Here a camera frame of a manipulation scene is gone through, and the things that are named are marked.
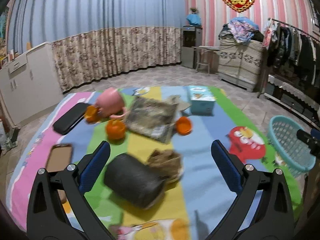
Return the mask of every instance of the pink striped wallpaper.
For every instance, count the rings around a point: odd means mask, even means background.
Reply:
[[[256,0],[243,13],[237,13],[222,0],[186,0],[186,10],[197,7],[203,27],[203,45],[218,46],[218,35],[223,24],[233,17],[246,16],[259,25],[260,31],[268,17],[292,24],[312,33],[313,22],[309,0]]]

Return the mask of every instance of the wooden stool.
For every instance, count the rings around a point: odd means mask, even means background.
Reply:
[[[219,51],[219,47],[207,47],[207,46],[199,46],[193,47],[197,52],[197,65],[196,65],[196,73],[198,72],[198,68],[200,65],[204,65],[208,67],[208,75],[210,75],[210,62],[212,53],[215,51]]]

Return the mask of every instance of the smartphone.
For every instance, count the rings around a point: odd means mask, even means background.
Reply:
[[[53,124],[53,130],[61,135],[70,132],[84,117],[84,113],[90,104],[77,103]]]
[[[64,170],[71,161],[72,156],[71,144],[55,144],[52,146],[47,164],[45,166],[48,172],[56,172]],[[61,203],[67,201],[66,193],[63,190],[58,190]]]

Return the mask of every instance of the laundry basket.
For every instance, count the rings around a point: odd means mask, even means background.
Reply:
[[[269,123],[268,138],[278,154],[287,164],[294,177],[310,171],[316,157],[310,154],[308,146],[297,138],[297,131],[303,128],[283,115],[276,115]]]

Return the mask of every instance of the tissue box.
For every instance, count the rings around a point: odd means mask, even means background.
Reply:
[[[207,87],[189,86],[191,113],[198,115],[212,115],[216,98]]]

